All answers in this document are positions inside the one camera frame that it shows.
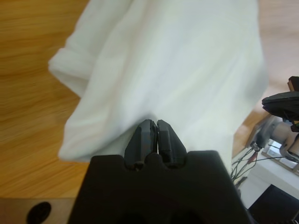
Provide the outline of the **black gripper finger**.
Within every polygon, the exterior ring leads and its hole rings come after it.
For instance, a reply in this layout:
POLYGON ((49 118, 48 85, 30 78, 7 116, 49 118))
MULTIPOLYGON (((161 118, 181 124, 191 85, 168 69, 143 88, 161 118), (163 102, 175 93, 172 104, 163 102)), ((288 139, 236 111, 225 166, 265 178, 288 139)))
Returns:
POLYGON ((157 126, 154 121, 146 119, 137 126, 125 149, 126 167, 139 169, 153 152, 157 152, 157 126))
POLYGON ((163 120, 157 121, 158 153, 165 164, 183 166, 187 151, 170 124, 163 120))

